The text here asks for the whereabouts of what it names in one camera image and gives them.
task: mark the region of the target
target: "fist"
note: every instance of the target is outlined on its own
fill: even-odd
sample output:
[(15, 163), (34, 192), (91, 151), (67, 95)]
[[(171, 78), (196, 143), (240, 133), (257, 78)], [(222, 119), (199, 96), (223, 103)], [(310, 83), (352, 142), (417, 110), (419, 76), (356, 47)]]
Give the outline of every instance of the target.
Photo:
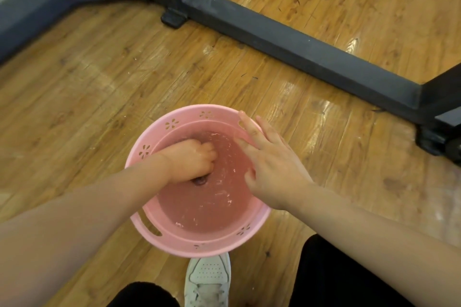
[(179, 183), (201, 177), (213, 171), (218, 157), (211, 142), (197, 140), (178, 142), (157, 152), (168, 164), (170, 183)]

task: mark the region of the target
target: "wooden floor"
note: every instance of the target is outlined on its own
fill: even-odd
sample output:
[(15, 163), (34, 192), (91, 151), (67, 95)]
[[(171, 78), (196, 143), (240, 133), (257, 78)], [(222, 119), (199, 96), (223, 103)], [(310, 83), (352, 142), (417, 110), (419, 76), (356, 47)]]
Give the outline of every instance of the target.
[[(461, 61), (461, 0), (233, 1), (418, 83)], [(461, 247), (461, 169), (418, 149), (412, 124), (162, 11), (82, 7), (0, 68), (0, 221), (121, 170), (166, 112), (216, 103), (268, 118), (319, 184)], [(312, 233), (273, 211), (230, 254), (231, 306), (286, 306)], [(48, 306), (105, 306), (136, 280), (182, 304), (187, 263), (127, 221)]]

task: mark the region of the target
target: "hand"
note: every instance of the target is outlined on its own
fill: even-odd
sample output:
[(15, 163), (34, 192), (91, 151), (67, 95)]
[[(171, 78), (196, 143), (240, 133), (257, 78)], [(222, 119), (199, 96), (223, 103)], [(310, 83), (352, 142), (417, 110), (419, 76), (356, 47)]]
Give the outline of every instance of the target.
[(254, 165), (254, 170), (245, 174), (247, 186), (273, 209), (285, 210), (291, 192), (303, 191), (313, 181), (291, 147), (267, 121), (256, 117), (263, 134), (244, 112), (239, 112), (239, 117), (256, 146), (236, 139)]
[(156, 153), (169, 165), (170, 183), (178, 183), (205, 176), (213, 171), (213, 161), (218, 157), (211, 142), (202, 144), (186, 140), (166, 147)]

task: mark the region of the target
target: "black metal frame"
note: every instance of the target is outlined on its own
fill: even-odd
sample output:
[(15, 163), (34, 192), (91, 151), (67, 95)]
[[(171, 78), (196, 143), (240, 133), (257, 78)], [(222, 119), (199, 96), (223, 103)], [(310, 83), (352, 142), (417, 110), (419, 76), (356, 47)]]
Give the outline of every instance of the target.
[[(80, 4), (107, 0), (5, 0), (0, 3), (0, 62)], [(230, 0), (145, 0), (161, 19), (210, 27), (418, 127), (417, 143), (461, 164), (461, 64), (420, 85)]]

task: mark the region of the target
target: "forearm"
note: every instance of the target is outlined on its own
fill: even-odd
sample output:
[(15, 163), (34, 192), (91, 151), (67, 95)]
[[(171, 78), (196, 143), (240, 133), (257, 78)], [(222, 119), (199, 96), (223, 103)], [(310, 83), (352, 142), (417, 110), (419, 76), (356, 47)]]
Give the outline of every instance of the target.
[(461, 301), (457, 248), (317, 186), (295, 192), (287, 209), (416, 306), (455, 306)]
[[(167, 182), (153, 156), (0, 225), (0, 305), (39, 306)], [(153, 174), (147, 167), (156, 170)]]

